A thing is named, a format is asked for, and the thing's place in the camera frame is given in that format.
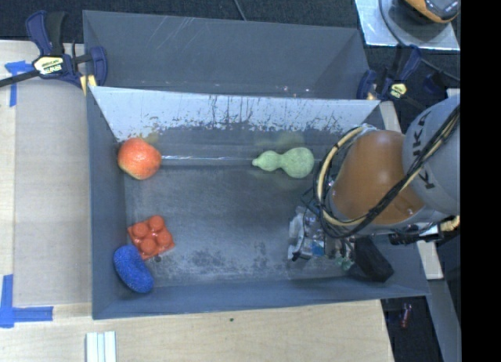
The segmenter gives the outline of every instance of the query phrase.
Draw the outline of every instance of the orange object on table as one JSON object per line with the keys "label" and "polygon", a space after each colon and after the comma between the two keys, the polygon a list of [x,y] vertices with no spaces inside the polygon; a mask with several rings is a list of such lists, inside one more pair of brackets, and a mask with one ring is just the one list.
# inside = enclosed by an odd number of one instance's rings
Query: orange object on table
{"label": "orange object on table", "polygon": [[127,231],[143,260],[151,259],[175,246],[172,234],[161,215],[152,215],[137,222],[127,228]]}

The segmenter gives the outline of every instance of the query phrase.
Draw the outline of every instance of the blue clamp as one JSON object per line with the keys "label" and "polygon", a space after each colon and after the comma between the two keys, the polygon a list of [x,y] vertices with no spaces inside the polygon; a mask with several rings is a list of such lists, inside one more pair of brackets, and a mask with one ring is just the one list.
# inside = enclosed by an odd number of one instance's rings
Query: blue clamp
{"label": "blue clamp", "polygon": [[397,45],[397,52],[391,68],[385,67],[378,78],[376,71],[368,70],[362,76],[357,89],[356,98],[360,100],[389,100],[393,98],[411,101],[420,107],[418,102],[405,95],[405,82],[418,68],[423,56],[416,45],[404,47]]}
{"label": "blue clamp", "polygon": [[3,277],[0,303],[0,328],[13,328],[15,323],[52,321],[53,306],[13,307],[13,275]]}
{"label": "blue clamp", "polygon": [[92,61],[93,78],[97,85],[104,85],[108,75],[106,53],[103,47],[90,48],[88,54],[83,56],[70,56],[64,53],[61,42],[61,27],[66,13],[47,13],[37,11],[29,16],[26,21],[26,30],[30,40],[38,47],[38,58],[33,61],[31,71],[25,71],[10,78],[0,80],[2,86],[13,85],[33,77],[42,79],[58,79],[71,83],[85,90],[86,80],[78,71],[78,64]]}

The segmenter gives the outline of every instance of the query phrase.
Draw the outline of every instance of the blue fuzzy ball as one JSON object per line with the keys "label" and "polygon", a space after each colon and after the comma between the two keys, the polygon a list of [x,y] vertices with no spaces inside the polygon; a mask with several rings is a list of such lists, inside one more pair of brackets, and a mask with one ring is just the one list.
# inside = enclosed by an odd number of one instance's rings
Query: blue fuzzy ball
{"label": "blue fuzzy ball", "polygon": [[118,276],[134,292],[144,294],[153,289],[153,276],[134,245],[119,247],[114,253],[113,263]]}

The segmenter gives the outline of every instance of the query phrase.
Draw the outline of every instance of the orange fruit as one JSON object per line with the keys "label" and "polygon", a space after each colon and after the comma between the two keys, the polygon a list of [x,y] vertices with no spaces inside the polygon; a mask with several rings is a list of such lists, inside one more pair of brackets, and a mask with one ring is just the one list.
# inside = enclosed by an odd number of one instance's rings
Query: orange fruit
{"label": "orange fruit", "polygon": [[136,179],[153,176],[162,162],[162,155],[142,138],[125,140],[118,150],[118,166]]}

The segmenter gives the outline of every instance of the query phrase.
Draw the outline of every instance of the white surface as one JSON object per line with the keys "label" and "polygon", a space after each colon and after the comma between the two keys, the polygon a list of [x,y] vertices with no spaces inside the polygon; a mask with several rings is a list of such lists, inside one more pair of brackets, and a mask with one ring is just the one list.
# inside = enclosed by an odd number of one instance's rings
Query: white surface
{"label": "white surface", "polygon": [[116,362],[117,346],[114,331],[87,333],[85,362]]}
{"label": "white surface", "polygon": [[[387,16],[393,0],[383,0],[384,15]],[[379,0],[355,0],[359,13],[360,24],[364,39],[368,45],[397,45],[396,39],[384,24],[379,10]],[[422,25],[419,23],[393,21],[387,17],[395,33],[407,44],[414,44],[422,49],[459,50],[459,44],[451,23],[446,24],[443,30],[438,32],[437,24]],[[410,34],[400,28],[398,24],[413,29]]]}
{"label": "white surface", "polygon": [[91,87],[118,141],[172,127],[339,132],[362,124],[379,100],[321,100]]}
{"label": "white surface", "polygon": [[[77,54],[82,51],[83,45],[77,45]],[[37,57],[32,42],[0,42],[2,71],[5,63],[30,63]],[[9,107],[10,89],[0,89],[0,126],[10,129],[8,136],[0,131],[0,152],[8,152],[2,155],[2,168],[10,168],[0,178],[5,198],[0,217],[1,246],[7,255],[13,254],[10,262],[2,261],[2,272],[14,273],[13,305],[88,302],[85,99],[80,89],[66,82],[32,78],[17,84],[17,105]]]}

